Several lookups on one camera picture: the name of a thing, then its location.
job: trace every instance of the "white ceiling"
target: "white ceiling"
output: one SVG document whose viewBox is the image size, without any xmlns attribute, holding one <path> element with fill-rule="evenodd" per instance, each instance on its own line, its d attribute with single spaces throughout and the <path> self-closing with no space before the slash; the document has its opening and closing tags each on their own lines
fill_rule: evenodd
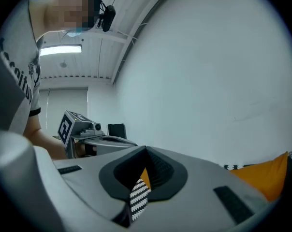
<svg viewBox="0 0 292 232">
<path fill-rule="evenodd" d="M 40 60 L 43 79 L 62 77 L 93 78 L 94 81 L 112 83 L 132 37 L 143 19 L 158 0 L 103 0 L 113 5 L 116 17 L 111 30 L 104 33 L 93 28 L 76 37 L 63 32 L 51 32 L 44 36 L 44 46 L 57 44 L 81 44 L 82 53 L 42 56 Z M 66 68 L 60 67 L 65 62 Z"/>
</svg>

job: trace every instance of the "orange cushion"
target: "orange cushion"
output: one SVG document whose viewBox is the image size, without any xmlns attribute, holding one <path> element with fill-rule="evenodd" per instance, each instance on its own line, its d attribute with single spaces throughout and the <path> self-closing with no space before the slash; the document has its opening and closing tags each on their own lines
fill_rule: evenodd
<svg viewBox="0 0 292 232">
<path fill-rule="evenodd" d="M 144 169 L 142 175 L 141 175 L 141 179 L 145 182 L 145 184 L 148 186 L 149 189 L 150 188 L 150 181 L 149 181 L 149 178 L 148 178 L 148 173 L 147 173 L 147 170 Z"/>
<path fill-rule="evenodd" d="M 274 160 L 251 165 L 230 172 L 258 189 L 268 201 L 281 194 L 287 172 L 288 152 Z"/>
</svg>

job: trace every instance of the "curved white wall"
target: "curved white wall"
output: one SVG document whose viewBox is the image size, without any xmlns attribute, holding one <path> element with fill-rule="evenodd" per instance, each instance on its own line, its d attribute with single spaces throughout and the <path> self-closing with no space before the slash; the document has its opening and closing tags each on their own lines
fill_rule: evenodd
<svg viewBox="0 0 292 232">
<path fill-rule="evenodd" d="M 138 144 L 217 163 L 292 151 L 292 41 L 265 0 L 168 0 L 116 87 Z"/>
<path fill-rule="evenodd" d="M 93 83 L 88 86 L 88 118 L 101 123 L 107 134 L 108 124 L 124 123 L 119 111 L 115 87 L 111 84 Z"/>
</svg>

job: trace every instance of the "black slot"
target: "black slot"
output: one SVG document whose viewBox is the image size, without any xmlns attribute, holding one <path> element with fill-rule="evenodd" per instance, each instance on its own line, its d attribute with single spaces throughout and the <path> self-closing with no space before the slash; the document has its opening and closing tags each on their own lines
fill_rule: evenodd
<svg viewBox="0 0 292 232">
<path fill-rule="evenodd" d="M 247 220 L 253 215 L 253 212 L 229 187 L 218 187 L 214 189 L 214 192 L 236 224 Z"/>
<path fill-rule="evenodd" d="M 126 207 L 113 221 L 129 227 L 131 220 L 130 192 L 146 168 L 151 192 L 148 202 L 172 198 L 185 185 L 188 173 L 179 162 L 151 147 L 141 146 L 101 168 L 100 183 L 113 198 L 125 201 Z"/>
<path fill-rule="evenodd" d="M 116 143 L 123 143 L 123 141 L 113 138 L 113 137 L 102 137 L 101 138 L 103 141 L 109 141 L 109 142 L 116 142 Z"/>
<path fill-rule="evenodd" d="M 108 135 L 127 139 L 125 125 L 124 124 L 114 124 L 114 125 L 109 124 Z"/>
<path fill-rule="evenodd" d="M 80 166 L 76 165 L 76 166 L 71 166 L 71 167 L 66 167 L 66 168 L 59 168 L 58 171 L 60 174 L 68 174 L 68 173 L 72 173 L 81 169 L 82 168 Z"/>
</svg>

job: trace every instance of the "fluorescent light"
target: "fluorescent light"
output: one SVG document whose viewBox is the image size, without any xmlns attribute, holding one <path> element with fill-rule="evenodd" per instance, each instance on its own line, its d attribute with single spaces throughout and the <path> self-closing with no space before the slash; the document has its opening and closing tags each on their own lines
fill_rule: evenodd
<svg viewBox="0 0 292 232">
<path fill-rule="evenodd" d="M 40 56 L 57 54 L 57 53 L 81 53 L 82 46 L 80 44 L 76 45 L 55 45 L 44 47 L 40 50 Z"/>
</svg>

